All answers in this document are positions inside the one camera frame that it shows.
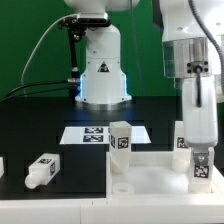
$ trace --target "black and white pattern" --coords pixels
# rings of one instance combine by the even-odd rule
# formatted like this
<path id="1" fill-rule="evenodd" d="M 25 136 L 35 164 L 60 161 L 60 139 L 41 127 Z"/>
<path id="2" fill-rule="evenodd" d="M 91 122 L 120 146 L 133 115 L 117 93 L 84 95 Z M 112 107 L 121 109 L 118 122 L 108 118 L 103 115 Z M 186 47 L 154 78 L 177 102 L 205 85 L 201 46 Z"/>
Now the black and white pattern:
<path id="1" fill-rule="evenodd" d="M 103 135 L 85 135 L 83 142 L 103 142 Z"/>
<path id="2" fill-rule="evenodd" d="M 97 128 L 97 127 L 85 128 L 85 134 L 103 134 L 103 128 Z"/>
<path id="3" fill-rule="evenodd" d="M 115 148 L 115 138 L 113 135 L 111 135 L 111 141 L 110 144 Z"/>
<path id="4" fill-rule="evenodd" d="M 101 64 L 98 72 L 110 72 L 105 61 Z"/>
<path id="5" fill-rule="evenodd" d="M 51 176 L 55 173 L 55 163 L 52 163 L 50 166 L 50 174 Z"/>
<path id="6" fill-rule="evenodd" d="M 51 159 L 41 159 L 38 163 L 48 164 L 51 162 Z"/>
<path id="7" fill-rule="evenodd" d="M 187 149 L 188 147 L 184 144 L 184 138 L 178 137 L 177 138 L 177 148 L 179 149 Z"/>
<path id="8" fill-rule="evenodd" d="M 194 167 L 194 177 L 209 178 L 209 166 L 196 166 Z"/>
<path id="9" fill-rule="evenodd" d="M 129 145 L 129 138 L 118 138 L 118 149 L 125 149 L 128 148 Z"/>

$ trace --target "green wall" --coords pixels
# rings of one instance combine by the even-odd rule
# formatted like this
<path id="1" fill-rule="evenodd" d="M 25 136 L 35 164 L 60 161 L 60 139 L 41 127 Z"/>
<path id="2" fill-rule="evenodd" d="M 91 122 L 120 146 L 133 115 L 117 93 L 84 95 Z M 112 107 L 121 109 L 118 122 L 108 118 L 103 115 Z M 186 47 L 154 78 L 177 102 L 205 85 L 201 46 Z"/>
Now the green wall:
<path id="1" fill-rule="evenodd" d="M 0 97 L 20 85 L 24 65 L 43 32 L 56 19 L 71 13 L 72 10 L 63 0 L 1 0 Z M 176 95 L 173 80 L 163 76 L 161 34 L 152 22 L 151 1 L 141 0 L 135 8 L 134 15 L 144 95 Z M 112 12 L 110 18 L 121 32 L 121 64 L 122 70 L 128 76 L 128 92 L 133 96 L 141 95 L 130 11 Z M 84 43 L 79 45 L 79 64 L 83 71 L 85 48 Z M 67 32 L 55 27 L 35 55 L 26 74 L 25 83 L 61 80 L 69 76 L 70 56 Z M 65 96 L 66 93 L 53 94 L 53 96 L 56 95 Z"/>

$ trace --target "black table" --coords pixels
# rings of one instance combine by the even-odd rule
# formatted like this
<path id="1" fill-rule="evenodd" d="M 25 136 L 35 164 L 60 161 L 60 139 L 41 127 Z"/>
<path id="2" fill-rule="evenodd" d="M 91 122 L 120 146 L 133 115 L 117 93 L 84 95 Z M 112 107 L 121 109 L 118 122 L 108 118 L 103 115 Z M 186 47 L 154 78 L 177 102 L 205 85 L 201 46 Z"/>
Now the black table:
<path id="1" fill-rule="evenodd" d="M 151 144 L 133 151 L 171 151 L 175 120 L 182 119 L 180 97 L 135 97 L 129 108 L 97 112 L 74 107 L 67 98 L 16 98 L 0 104 L 0 157 L 5 174 L 0 200 L 104 198 L 108 145 L 59 145 L 66 126 L 108 126 L 112 121 L 144 125 Z M 219 118 L 216 167 L 224 167 L 224 121 Z M 28 167 L 43 153 L 58 153 L 61 171 L 47 185 L 28 189 Z"/>

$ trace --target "black cable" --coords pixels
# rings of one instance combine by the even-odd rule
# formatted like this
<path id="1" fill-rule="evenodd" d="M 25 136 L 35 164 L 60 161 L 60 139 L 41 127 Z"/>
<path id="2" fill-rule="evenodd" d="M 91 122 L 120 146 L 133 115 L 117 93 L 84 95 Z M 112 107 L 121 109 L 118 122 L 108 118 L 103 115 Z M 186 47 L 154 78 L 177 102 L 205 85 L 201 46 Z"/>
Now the black cable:
<path id="1" fill-rule="evenodd" d="M 49 82 L 36 82 L 36 83 L 22 85 L 22 86 L 19 86 L 19 87 L 13 89 L 12 91 L 10 91 L 4 98 L 10 97 L 14 93 L 16 93 L 22 89 L 25 89 L 25 88 L 34 87 L 34 86 L 44 86 L 44 85 L 56 85 L 56 84 L 62 84 L 62 83 L 68 83 L 68 81 L 67 80 L 59 80 L 59 81 L 49 81 Z"/>
<path id="2" fill-rule="evenodd" d="M 20 94 L 20 95 L 16 95 L 16 96 L 9 96 L 9 97 L 5 97 L 3 98 L 0 103 L 5 102 L 7 100 L 11 100 L 13 98 L 17 98 L 17 97 L 22 97 L 22 96 L 29 96 L 29 95 L 35 95 L 35 94 L 40 94 L 40 93 L 48 93 L 48 92 L 55 92 L 55 91 L 61 91 L 61 90 L 68 90 L 68 88 L 57 88 L 57 89 L 51 89 L 51 90 L 43 90 L 43 91 L 38 91 L 38 92 L 31 92 L 31 93 L 24 93 L 24 94 Z"/>
<path id="3" fill-rule="evenodd" d="M 78 62 L 76 56 L 76 46 L 74 41 L 74 33 L 71 29 L 68 29 L 68 38 L 69 38 L 69 46 L 70 46 L 70 55 L 71 55 L 71 64 L 72 64 L 72 78 L 79 79 L 80 73 L 78 69 Z"/>
<path id="4" fill-rule="evenodd" d="M 215 38 L 213 37 L 213 35 L 211 34 L 211 32 L 205 26 L 204 22 L 202 21 L 202 19 L 199 16 L 199 14 L 197 13 L 196 7 L 194 5 L 194 1 L 193 0 L 188 0 L 188 3 L 189 3 L 189 6 L 190 6 L 190 9 L 191 9 L 191 12 L 192 12 L 194 18 L 196 19 L 198 25 L 204 31 L 207 38 L 214 45 L 214 47 L 215 47 L 215 49 L 216 49 L 216 51 L 219 55 L 219 59 L 220 59 L 220 63 L 221 63 L 221 88 L 222 88 L 222 94 L 224 95 L 224 56 L 223 56 L 223 53 L 222 53 L 222 49 L 219 46 L 219 44 L 217 43 L 217 41 L 215 40 Z"/>
<path id="5" fill-rule="evenodd" d="M 143 96 L 143 94 L 144 94 L 143 77 L 142 77 L 142 71 L 141 71 L 141 65 L 140 65 L 140 56 L 139 56 L 139 48 L 138 48 L 138 41 L 137 41 L 137 35 L 136 35 L 133 1 L 129 0 L 129 2 L 130 2 L 130 9 L 131 9 L 131 20 L 132 20 L 134 45 L 135 45 L 135 51 L 136 51 L 136 62 L 137 62 L 138 74 L 139 74 L 139 79 L 140 79 L 140 84 L 141 84 L 141 95 Z"/>
<path id="6" fill-rule="evenodd" d="M 202 69 L 197 68 L 196 70 L 196 85 L 197 85 L 197 100 L 196 105 L 197 107 L 202 107 L 202 96 L 201 96 L 201 72 Z"/>

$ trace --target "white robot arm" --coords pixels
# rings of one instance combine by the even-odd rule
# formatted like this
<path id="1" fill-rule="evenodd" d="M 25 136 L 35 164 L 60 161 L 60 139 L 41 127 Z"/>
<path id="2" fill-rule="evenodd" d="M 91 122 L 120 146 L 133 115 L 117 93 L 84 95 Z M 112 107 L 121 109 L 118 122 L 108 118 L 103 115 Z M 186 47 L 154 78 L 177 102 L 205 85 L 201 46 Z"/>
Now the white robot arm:
<path id="1" fill-rule="evenodd" d="M 106 23 L 106 11 L 130 9 L 129 0 L 65 0 L 77 12 L 74 22 Z M 133 7 L 139 0 L 133 0 Z M 126 91 L 126 75 L 120 67 L 120 32 L 108 27 L 88 27 L 86 30 L 86 70 L 81 76 L 81 92 L 77 105 L 94 110 L 111 110 L 130 102 Z"/>
<path id="2" fill-rule="evenodd" d="M 224 1 L 195 0 L 197 11 L 217 42 L 224 34 Z M 206 154 L 218 141 L 215 77 L 220 79 L 218 54 L 199 27 L 188 0 L 160 0 L 163 14 L 166 75 L 182 80 L 185 144 Z"/>

